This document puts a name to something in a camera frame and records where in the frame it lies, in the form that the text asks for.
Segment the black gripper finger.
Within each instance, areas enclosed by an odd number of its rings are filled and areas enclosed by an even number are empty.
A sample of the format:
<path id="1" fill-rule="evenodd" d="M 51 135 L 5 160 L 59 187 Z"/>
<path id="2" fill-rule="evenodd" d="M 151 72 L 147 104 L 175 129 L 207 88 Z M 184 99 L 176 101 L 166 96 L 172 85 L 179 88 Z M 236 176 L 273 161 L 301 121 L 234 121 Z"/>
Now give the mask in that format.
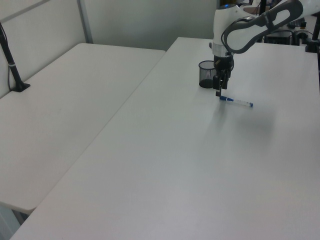
<path id="1" fill-rule="evenodd" d="M 228 81 L 231 77 L 231 71 L 229 69 L 225 69 L 221 73 L 221 89 L 226 90 L 228 88 Z"/>
<path id="2" fill-rule="evenodd" d="M 213 76 L 212 81 L 213 81 L 213 89 L 215 89 L 215 95 L 217 97 L 220 97 L 221 96 L 221 91 L 222 91 L 222 87 L 221 87 L 222 77 L 221 77 L 221 74 L 220 73 L 216 73 Z"/>

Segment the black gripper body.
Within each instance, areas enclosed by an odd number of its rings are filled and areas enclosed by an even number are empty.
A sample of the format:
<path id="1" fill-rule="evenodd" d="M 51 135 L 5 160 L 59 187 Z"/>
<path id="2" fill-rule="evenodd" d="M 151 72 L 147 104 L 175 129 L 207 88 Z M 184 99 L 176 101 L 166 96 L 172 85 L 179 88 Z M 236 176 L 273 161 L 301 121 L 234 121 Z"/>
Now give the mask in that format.
<path id="1" fill-rule="evenodd" d="M 217 75 L 221 75 L 223 73 L 231 74 L 234 68 L 234 58 L 232 55 L 228 55 L 225 57 L 214 56 L 213 65 L 216 70 Z"/>

